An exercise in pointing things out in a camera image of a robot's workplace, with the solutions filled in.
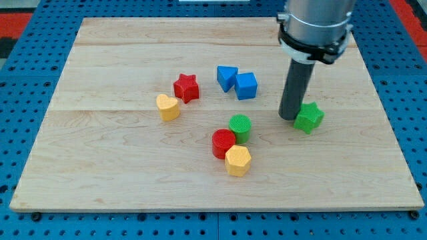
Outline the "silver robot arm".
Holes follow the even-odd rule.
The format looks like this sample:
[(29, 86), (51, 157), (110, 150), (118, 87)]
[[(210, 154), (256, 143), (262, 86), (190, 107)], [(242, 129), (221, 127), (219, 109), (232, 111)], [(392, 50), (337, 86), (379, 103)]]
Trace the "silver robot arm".
[(355, 0), (287, 0), (277, 14), (278, 41), (296, 62), (331, 65), (348, 46)]

